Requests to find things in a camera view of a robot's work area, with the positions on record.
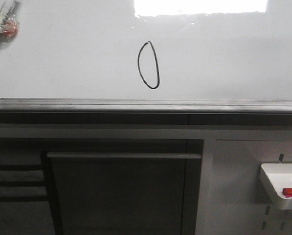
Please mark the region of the white plastic marker tray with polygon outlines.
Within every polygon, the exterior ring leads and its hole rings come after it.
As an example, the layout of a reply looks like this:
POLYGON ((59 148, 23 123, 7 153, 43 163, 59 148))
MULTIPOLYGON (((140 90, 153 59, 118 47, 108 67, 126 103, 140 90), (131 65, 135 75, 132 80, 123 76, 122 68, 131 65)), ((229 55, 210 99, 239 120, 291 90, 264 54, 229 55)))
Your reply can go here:
POLYGON ((259 178, 278 209, 292 210, 292 197, 283 194, 283 189, 292 188, 292 164, 263 163, 259 178))

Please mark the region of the white pegboard stand panel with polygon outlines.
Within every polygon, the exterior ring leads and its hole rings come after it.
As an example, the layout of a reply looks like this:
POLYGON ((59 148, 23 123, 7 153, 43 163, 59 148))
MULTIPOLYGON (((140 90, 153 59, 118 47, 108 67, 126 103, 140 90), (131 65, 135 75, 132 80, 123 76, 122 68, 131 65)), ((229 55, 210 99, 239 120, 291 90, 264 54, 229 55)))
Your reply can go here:
POLYGON ((0 124, 0 235, 56 235, 41 152, 99 139, 203 140, 195 235, 292 235, 259 179, 292 163, 292 127, 120 124, 0 124))

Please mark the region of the white whiteboard with metal frame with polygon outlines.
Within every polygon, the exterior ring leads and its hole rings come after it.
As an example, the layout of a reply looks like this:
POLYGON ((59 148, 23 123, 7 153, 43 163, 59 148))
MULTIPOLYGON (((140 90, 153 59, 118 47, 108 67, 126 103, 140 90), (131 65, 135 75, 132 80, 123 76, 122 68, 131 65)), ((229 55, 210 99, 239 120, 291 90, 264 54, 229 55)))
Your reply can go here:
POLYGON ((22 0, 0 112, 292 114, 292 0, 22 0))

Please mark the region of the dark rectangular frame with bar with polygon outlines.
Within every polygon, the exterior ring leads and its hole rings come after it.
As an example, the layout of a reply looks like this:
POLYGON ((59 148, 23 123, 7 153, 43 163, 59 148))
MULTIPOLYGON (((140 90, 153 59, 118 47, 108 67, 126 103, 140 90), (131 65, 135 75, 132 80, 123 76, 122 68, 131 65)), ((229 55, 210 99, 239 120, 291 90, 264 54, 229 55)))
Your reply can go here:
POLYGON ((203 144, 99 139, 43 150, 55 234, 195 234, 203 144))

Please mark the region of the white black whiteboard marker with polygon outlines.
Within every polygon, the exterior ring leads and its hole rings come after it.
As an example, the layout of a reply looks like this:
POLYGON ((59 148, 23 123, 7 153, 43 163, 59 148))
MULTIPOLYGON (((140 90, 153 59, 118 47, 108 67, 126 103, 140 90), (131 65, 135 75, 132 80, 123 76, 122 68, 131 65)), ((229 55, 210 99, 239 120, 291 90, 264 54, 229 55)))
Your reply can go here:
POLYGON ((19 31, 19 22, 14 10, 17 0, 5 0, 0 9, 0 39, 12 39, 19 31))

